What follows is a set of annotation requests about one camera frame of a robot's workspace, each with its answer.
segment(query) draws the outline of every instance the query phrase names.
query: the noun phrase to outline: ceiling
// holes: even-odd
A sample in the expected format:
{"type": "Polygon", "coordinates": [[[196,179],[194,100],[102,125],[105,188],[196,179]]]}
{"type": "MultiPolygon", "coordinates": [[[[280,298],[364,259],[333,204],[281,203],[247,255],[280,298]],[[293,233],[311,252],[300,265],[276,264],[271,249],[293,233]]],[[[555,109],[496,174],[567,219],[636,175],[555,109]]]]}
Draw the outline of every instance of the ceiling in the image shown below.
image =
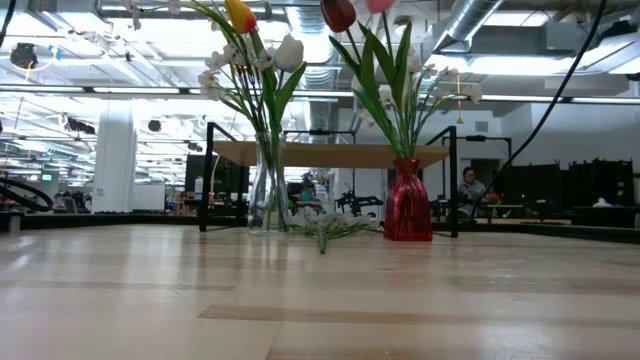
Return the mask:
{"type": "MultiPolygon", "coordinates": [[[[105,0],[100,2],[98,8],[94,7],[93,2],[83,0],[58,0],[53,3],[56,4],[39,0],[18,1],[8,35],[0,49],[0,83],[196,88],[197,75],[204,70],[204,60],[212,51],[222,51],[225,44],[221,33],[211,31],[206,19],[185,9],[180,15],[172,15],[166,10],[145,12],[140,19],[142,28],[134,31],[131,14],[125,11],[120,1],[105,0]],[[39,65],[28,76],[9,60],[10,51],[19,43],[34,44],[38,56],[39,65]],[[52,49],[59,52],[59,59],[55,58],[52,49]]],[[[164,3],[138,1],[139,6],[146,9],[164,3]]],[[[412,45],[416,50],[423,49],[429,43],[433,29],[447,21],[452,3],[450,0],[396,1],[396,6],[389,14],[394,24],[392,42],[397,43],[400,38],[400,31],[396,32],[395,29],[410,20],[414,25],[412,45]]],[[[271,1],[270,13],[265,10],[264,2],[252,2],[251,6],[263,19],[259,22],[259,28],[266,43],[277,47],[288,33],[304,41],[305,60],[310,63],[308,73],[313,73],[314,77],[309,75],[306,83],[303,80],[303,86],[313,91],[349,91],[352,76],[333,54],[327,41],[329,30],[318,26],[316,20],[321,20],[318,4],[318,1],[305,0],[271,1]]],[[[609,15],[603,22],[606,26],[610,27],[620,19],[637,19],[634,18],[638,14],[636,0],[616,0],[608,4],[609,15]]],[[[515,54],[518,57],[509,57],[509,53],[500,53],[500,57],[489,56],[491,54],[486,51],[490,49],[498,53],[502,51],[501,43],[507,44],[511,41],[509,36],[515,36],[511,34],[535,31],[544,31],[547,49],[550,46],[565,46],[568,50],[579,47],[578,39],[583,36],[580,35],[585,31],[583,28],[588,28],[588,19],[595,5],[595,2],[588,1],[506,1],[474,35],[470,53],[442,52],[428,59],[423,56],[423,60],[434,62],[440,68],[447,65],[459,68],[463,72],[460,77],[463,86],[480,84],[485,94],[551,95],[558,86],[562,72],[572,61],[570,51],[553,58],[534,56],[534,60],[531,56],[523,57],[521,54],[515,54]],[[562,38],[557,39],[557,32],[560,31],[562,38]]],[[[359,21],[370,28],[380,29],[379,16],[370,16],[363,0],[355,1],[354,6],[359,21]]],[[[361,42],[362,35],[358,31],[354,31],[354,37],[361,42]]],[[[640,62],[634,60],[640,55],[638,40],[640,36],[636,29],[636,33],[628,38],[616,38],[611,43],[603,41],[599,47],[593,48],[581,62],[579,75],[572,80],[566,94],[615,96],[627,90],[628,81],[624,74],[613,73],[624,64],[640,62]]],[[[513,51],[528,49],[523,46],[513,51]]],[[[3,167],[18,170],[38,166],[59,169],[66,166],[66,169],[75,169],[84,175],[63,176],[64,181],[75,184],[90,181],[95,159],[95,136],[81,135],[83,141],[74,141],[79,134],[65,129],[61,124],[71,118],[99,131],[100,109],[106,101],[84,96],[0,92],[0,118],[4,127],[0,137],[3,143],[0,149],[5,161],[3,167]],[[22,141],[19,139],[21,136],[37,140],[22,141]]],[[[183,160],[191,152],[186,141],[201,142],[205,137],[206,121],[217,122],[240,139],[251,139],[253,136],[248,120],[221,103],[162,95],[131,101],[136,108],[142,108],[148,114],[145,119],[140,119],[138,126],[141,143],[137,157],[139,181],[166,180],[179,184],[180,174],[184,173],[183,160]],[[162,130],[149,131],[149,120],[161,121],[162,130]],[[149,164],[148,161],[161,167],[149,171],[149,166],[145,166],[149,164]]],[[[333,120],[314,117],[318,101],[329,108],[353,106],[351,99],[332,99],[330,95],[320,99],[297,97],[288,105],[283,127],[308,130],[309,127],[323,126],[331,130],[348,130],[353,125],[349,119],[338,119],[337,115],[332,115],[337,111],[323,115],[335,116],[333,120]]],[[[445,111],[456,107],[452,103],[445,111]]],[[[477,109],[491,110],[495,118],[500,118],[513,108],[512,104],[484,103],[477,109]]],[[[304,136],[298,138],[302,141],[307,139],[304,136]]]]}

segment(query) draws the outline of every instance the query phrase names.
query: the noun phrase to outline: red tulip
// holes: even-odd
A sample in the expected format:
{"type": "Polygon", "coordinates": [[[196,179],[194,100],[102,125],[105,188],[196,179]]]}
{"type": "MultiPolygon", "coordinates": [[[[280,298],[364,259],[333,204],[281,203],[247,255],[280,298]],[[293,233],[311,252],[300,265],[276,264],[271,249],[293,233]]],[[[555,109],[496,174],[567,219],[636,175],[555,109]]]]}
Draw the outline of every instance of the red tulip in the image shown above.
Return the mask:
{"type": "Polygon", "coordinates": [[[324,22],[333,32],[343,32],[356,22],[356,10],[349,0],[321,0],[324,22]]]}
{"type": "Polygon", "coordinates": [[[366,0],[365,3],[371,14],[387,11],[393,6],[393,0],[366,0]]]}

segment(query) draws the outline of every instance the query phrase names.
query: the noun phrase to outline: white column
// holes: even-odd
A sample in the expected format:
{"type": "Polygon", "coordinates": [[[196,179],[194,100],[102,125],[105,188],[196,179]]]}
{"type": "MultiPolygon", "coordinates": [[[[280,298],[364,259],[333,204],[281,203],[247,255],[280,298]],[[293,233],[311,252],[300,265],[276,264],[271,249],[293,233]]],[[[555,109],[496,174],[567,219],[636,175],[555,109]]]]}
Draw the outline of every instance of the white column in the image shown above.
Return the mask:
{"type": "Polygon", "coordinates": [[[92,213],[132,210],[138,136],[131,106],[131,101],[103,101],[98,127],[92,213]]]}

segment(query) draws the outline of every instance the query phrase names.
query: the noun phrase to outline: light wood floor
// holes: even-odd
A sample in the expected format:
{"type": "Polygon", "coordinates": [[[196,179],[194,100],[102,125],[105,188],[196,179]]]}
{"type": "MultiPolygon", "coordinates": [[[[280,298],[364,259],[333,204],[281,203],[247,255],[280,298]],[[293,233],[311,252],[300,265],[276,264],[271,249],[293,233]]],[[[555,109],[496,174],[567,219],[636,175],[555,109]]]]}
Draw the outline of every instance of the light wood floor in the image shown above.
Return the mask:
{"type": "Polygon", "coordinates": [[[0,237],[0,359],[640,359],[640,247],[523,234],[327,255],[112,226],[0,237]]]}

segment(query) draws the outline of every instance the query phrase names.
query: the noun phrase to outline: tulip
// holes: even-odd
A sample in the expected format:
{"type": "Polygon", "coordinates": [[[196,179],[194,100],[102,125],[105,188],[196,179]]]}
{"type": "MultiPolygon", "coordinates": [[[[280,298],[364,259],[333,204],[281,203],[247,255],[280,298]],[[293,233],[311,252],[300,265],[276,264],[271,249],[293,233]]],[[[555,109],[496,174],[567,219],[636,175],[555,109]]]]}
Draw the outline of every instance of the tulip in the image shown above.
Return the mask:
{"type": "Polygon", "coordinates": [[[231,25],[239,34],[246,34],[258,25],[258,19],[251,9],[240,0],[225,0],[224,7],[227,9],[231,25]]]}
{"type": "Polygon", "coordinates": [[[303,57],[304,45],[302,45],[302,41],[287,35],[282,39],[282,44],[276,51],[274,61],[278,69],[294,72],[302,66],[303,57]]]}
{"type": "Polygon", "coordinates": [[[391,9],[393,0],[365,0],[371,14],[378,14],[391,9]]]}
{"type": "Polygon", "coordinates": [[[356,22],[356,11],[349,0],[321,0],[320,9],[333,32],[341,33],[356,22]]]}

